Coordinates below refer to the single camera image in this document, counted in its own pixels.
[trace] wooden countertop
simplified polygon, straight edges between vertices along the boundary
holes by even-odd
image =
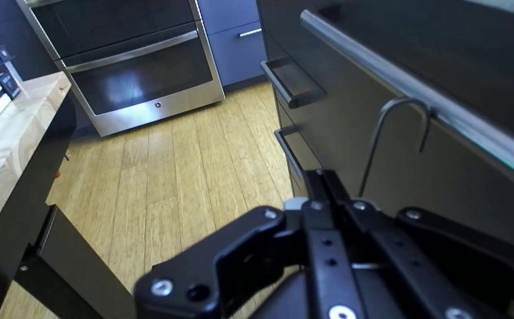
[[[68,86],[70,82],[63,72],[24,81],[24,91],[0,114],[0,210],[59,107]]]

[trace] wooden floor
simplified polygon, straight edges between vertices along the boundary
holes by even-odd
[[[75,137],[47,196],[122,283],[260,203],[290,196],[270,86],[109,137]],[[54,316],[13,285],[3,319]]]

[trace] oven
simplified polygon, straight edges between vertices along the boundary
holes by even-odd
[[[196,0],[17,0],[100,136],[223,98]]]

